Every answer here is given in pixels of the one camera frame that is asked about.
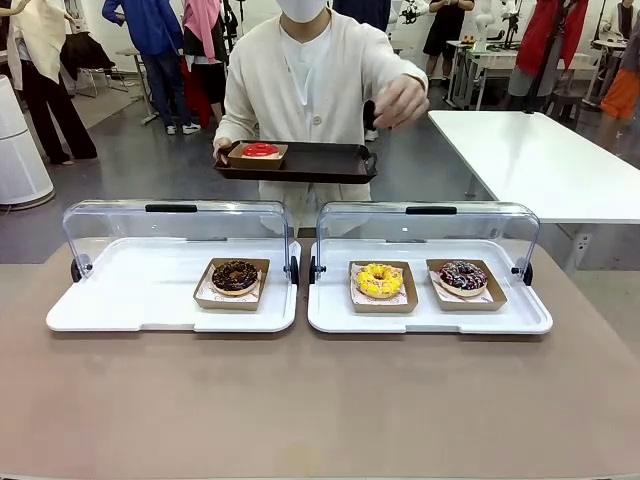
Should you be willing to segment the person's left hand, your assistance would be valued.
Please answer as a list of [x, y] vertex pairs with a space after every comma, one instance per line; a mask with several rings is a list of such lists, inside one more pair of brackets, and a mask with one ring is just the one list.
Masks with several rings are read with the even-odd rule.
[[383, 87], [374, 103], [374, 127], [377, 129], [397, 128], [411, 123], [429, 106], [423, 83], [405, 74]]

